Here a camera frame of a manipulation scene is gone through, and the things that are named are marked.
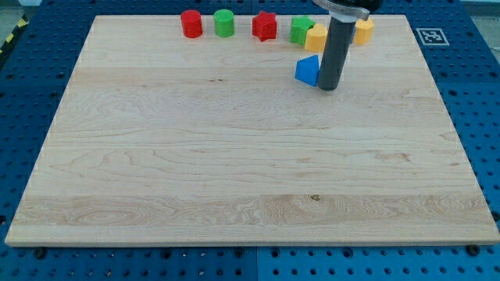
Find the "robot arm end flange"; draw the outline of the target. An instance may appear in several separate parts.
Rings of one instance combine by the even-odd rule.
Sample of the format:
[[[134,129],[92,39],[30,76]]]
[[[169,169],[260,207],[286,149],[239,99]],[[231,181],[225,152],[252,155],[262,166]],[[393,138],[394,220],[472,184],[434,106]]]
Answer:
[[[341,22],[368,20],[372,12],[377,11],[383,0],[312,0],[320,8]]]

